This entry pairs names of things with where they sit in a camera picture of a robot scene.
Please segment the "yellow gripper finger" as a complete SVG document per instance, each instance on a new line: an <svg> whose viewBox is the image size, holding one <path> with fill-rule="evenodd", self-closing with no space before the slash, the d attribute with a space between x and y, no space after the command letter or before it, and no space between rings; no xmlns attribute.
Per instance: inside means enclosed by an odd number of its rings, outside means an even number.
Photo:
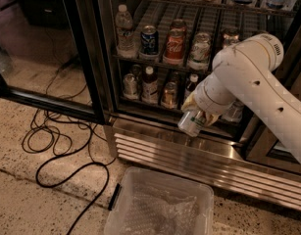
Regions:
<svg viewBox="0 0 301 235"><path fill-rule="evenodd" d="M197 103L194 99L194 93L191 93L183 102L181 110L185 113L186 111L192 111L197 109Z"/></svg>
<svg viewBox="0 0 301 235"><path fill-rule="evenodd" d="M206 121L204 123L205 126L210 126L210 125L214 124L220 117L219 115L213 115L213 114L209 114L209 113L206 113L205 116L206 116Z"/></svg>

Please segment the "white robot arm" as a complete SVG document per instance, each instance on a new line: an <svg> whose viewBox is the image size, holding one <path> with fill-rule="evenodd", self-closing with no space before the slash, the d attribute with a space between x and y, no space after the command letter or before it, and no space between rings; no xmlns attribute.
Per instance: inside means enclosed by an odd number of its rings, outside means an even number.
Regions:
<svg viewBox="0 0 301 235"><path fill-rule="evenodd" d="M181 110L201 111L211 125L239 100L301 164L301 101L273 75L282 60L283 46L269 33L225 47L214 57L212 73L191 92Z"/></svg>

